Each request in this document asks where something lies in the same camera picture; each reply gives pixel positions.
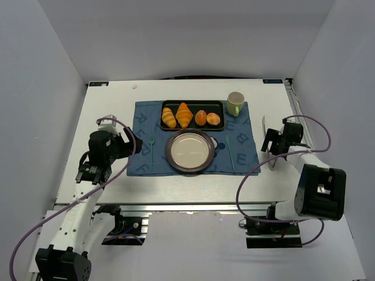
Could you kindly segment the metal tongs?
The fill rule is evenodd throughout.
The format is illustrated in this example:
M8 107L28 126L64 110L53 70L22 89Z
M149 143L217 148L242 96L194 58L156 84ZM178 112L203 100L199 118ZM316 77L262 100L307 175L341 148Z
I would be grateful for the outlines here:
M262 124L263 137L264 137L264 139L265 139L266 134L267 134L267 129L266 129L266 126L265 126L265 116L262 117L261 124ZM267 154L267 159L269 159L269 158L272 156L272 155L270 154L270 151L269 151L268 148L266 149L266 154ZM274 160L268 162L268 168L269 168L270 170L273 170L273 169L274 169L275 164L276 164L276 161L277 161L277 160L274 159Z

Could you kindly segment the orange striped croissant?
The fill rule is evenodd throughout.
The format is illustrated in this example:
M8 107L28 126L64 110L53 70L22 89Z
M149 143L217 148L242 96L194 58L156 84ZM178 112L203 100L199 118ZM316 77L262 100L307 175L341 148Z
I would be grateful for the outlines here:
M192 121L193 114L188 108L188 106L182 102L175 115L176 120L178 121L181 128L187 128Z

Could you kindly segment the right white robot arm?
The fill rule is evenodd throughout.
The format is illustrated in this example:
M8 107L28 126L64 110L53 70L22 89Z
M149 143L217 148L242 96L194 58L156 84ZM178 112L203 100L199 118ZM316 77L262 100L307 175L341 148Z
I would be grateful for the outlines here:
M286 121L280 130L263 129L261 148L268 156L292 152L284 159L300 174L293 199L271 204L267 210L269 220L299 221L322 219L339 221L344 212L346 173L320 161L307 144L301 142L304 128L301 124Z

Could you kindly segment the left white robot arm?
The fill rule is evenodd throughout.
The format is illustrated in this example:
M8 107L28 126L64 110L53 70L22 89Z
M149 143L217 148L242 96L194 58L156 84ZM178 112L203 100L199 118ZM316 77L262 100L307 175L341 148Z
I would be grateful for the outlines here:
M89 256L95 246L118 225L120 209L111 206L95 211L106 184L113 180L112 164L141 151L142 140L129 127L125 142L115 125L99 126L90 134L88 151L80 161L70 206L47 248L37 250L35 261L42 280L88 280Z

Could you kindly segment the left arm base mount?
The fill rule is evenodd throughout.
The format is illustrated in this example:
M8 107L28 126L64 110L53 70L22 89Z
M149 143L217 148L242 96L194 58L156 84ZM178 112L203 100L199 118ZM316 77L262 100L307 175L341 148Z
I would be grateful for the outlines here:
M99 214L108 214L114 228L104 238L102 245L136 245L141 246L145 238L142 236L142 217L124 215L119 205L101 205L93 211L93 218Z

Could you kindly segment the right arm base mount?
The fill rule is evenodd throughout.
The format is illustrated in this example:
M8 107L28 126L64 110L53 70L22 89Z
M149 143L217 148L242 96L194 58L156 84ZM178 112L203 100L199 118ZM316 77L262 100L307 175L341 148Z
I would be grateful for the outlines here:
M298 225L266 224L243 218L238 226L246 232L247 249L301 248Z

